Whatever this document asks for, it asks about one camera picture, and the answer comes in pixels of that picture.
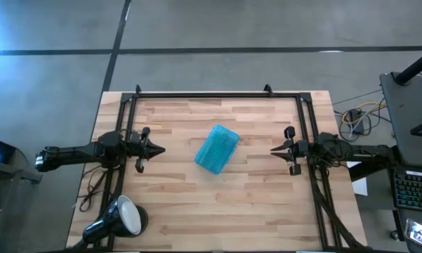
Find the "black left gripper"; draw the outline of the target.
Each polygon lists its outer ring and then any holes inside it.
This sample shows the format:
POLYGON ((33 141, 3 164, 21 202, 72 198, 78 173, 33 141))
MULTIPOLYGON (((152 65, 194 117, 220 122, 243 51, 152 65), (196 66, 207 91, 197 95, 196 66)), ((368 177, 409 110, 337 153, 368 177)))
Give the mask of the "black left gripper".
MULTIPOLYGON (((148 147, 147 147, 147 144, 149 141, 149 135, 150 135, 150 128, 144 127, 140 133, 137 131, 131 131, 129 139, 126 142, 126 145, 128 148, 128 156, 137 157, 135 168, 138 173, 144 172, 145 168, 144 168, 143 162, 145 160, 149 160, 149 157, 148 157, 149 153, 148 153, 148 147)), ((150 141, 149 150, 151 151, 150 159, 152 159, 153 157, 164 153, 166 149, 150 141)))

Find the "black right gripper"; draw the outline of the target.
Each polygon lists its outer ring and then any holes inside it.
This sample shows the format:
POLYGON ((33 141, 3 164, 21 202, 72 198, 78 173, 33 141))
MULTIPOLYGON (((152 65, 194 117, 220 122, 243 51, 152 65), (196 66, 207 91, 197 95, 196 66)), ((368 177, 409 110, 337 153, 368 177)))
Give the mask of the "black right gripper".
POLYGON ((301 174, 301 165, 297 162, 299 157, 306 157, 309 154, 309 144, 306 140, 294 141, 296 131, 293 126, 284 130, 285 142, 280 146, 272 148, 271 151, 287 150, 286 153, 274 153, 274 156, 282 158, 291 163, 289 173, 291 176, 301 174))

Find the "clear box with blue lid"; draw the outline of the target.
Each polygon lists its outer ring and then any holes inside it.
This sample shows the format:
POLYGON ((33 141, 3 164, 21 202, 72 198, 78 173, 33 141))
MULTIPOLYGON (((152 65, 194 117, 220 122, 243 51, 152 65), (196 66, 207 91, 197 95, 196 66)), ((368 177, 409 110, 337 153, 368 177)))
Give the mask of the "clear box with blue lid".
POLYGON ((220 174, 230 161, 238 142, 238 134, 215 125, 195 155, 194 162, 212 174, 220 174))

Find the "black power adapter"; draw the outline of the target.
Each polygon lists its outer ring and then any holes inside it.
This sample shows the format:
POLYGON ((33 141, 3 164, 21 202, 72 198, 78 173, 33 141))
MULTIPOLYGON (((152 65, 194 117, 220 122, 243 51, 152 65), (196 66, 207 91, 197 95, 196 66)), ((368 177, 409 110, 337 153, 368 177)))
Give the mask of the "black power adapter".
POLYGON ((354 134, 363 134, 364 125, 361 120, 362 111, 360 109, 352 109, 348 112, 347 120, 354 134))

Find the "black desk lamp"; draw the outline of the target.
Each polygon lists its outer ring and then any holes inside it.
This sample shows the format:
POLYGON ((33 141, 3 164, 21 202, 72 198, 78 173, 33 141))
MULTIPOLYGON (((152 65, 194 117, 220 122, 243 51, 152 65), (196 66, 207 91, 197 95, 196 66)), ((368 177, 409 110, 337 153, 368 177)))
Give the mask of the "black desk lamp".
POLYGON ((109 235, 135 238, 145 232, 148 223, 147 211, 125 195, 120 195, 91 225, 84 229, 82 241, 91 244, 109 235))

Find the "white paper sheet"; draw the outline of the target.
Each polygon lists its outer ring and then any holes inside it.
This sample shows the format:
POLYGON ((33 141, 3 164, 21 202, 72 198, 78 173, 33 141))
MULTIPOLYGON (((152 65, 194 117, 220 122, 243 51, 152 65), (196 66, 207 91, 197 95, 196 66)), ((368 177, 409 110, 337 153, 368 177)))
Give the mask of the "white paper sheet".
MULTIPOLYGON (((360 164, 360 162, 346 162, 346 164, 347 164, 348 168, 351 169, 355 165, 360 164)), ((353 187, 354 193, 356 195, 362 195, 362 196, 368 195, 367 178, 366 177, 358 179, 356 181, 353 181, 352 187, 353 187)))

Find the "black stand foot bar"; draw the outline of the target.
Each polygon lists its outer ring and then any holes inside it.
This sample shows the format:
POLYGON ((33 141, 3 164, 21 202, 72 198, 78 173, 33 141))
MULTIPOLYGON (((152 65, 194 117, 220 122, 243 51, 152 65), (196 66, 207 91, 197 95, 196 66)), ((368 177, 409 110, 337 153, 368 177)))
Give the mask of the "black stand foot bar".
POLYGON ((389 182, 392 180, 392 174, 399 164, 380 163, 380 162, 360 162, 348 169, 351 181, 356 181, 376 172, 385 170, 387 172, 387 179, 389 182))

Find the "dark grey side table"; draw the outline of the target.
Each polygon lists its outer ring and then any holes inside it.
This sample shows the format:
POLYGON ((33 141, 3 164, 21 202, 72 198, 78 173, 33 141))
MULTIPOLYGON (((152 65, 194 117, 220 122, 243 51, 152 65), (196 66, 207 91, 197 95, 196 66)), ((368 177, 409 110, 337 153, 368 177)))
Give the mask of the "dark grey side table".
POLYGON ((380 83, 401 160, 422 167, 422 136, 411 134, 412 129, 422 125, 422 76, 400 86, 391 73, 381 74, 380 83))

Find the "black backlit keyboard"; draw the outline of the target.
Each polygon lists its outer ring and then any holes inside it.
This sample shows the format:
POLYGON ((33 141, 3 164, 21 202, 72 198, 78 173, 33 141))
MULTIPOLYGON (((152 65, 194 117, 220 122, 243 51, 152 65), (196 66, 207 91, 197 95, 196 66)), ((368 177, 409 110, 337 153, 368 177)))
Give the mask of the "black backlit keyboard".
POLYGON ((394 169, 390 180, 395 206, 422 212, 422 171, 394 169))

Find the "black round pole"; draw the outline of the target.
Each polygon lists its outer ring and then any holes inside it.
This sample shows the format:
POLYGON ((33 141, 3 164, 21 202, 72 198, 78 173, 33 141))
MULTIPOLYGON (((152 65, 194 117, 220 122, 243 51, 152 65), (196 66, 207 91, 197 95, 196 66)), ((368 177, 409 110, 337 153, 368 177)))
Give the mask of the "black round pole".
POLYGON ((395 83, 400 86, 407 86, 407 82, 422 71, 422 56, 412 63, 408 68, 394 76, 395 83))

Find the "smartphone with lit screen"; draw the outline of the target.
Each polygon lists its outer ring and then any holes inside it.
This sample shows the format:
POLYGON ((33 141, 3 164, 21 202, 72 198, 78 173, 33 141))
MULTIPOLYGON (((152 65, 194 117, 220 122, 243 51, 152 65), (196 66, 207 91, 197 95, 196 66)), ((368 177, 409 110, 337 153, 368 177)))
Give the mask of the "smartphone with lit screen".
POLYGON ((422 224, 412 219, 406 220, 405 237, 418 246, 422 246, 422 224))

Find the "black aluminium table frame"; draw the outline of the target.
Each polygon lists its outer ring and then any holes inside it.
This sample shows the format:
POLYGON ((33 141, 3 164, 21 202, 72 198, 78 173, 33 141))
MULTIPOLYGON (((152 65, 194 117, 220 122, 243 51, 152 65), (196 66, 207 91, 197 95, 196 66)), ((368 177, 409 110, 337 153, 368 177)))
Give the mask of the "black aluminium table frame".
POLYGON ((320 249, 320 231, 331 223, 317 220, 307 162, 302 172, 270 154, 283 130, 294 126, 299 138, 312 138, 308 106, 302 95, 250 92, 198 94, 139 93, 120 105, 117 92, 105 93, 93 133, 127 134, 149 127, 150 139, 165 152, 135 170, 130 159, 123 193, 149 215, 136 238, 116 238, 115 250, 288 250, 320 249), (198 166, 195 155, 212 128, 239 134, 235 153, 220 174, 198 166))

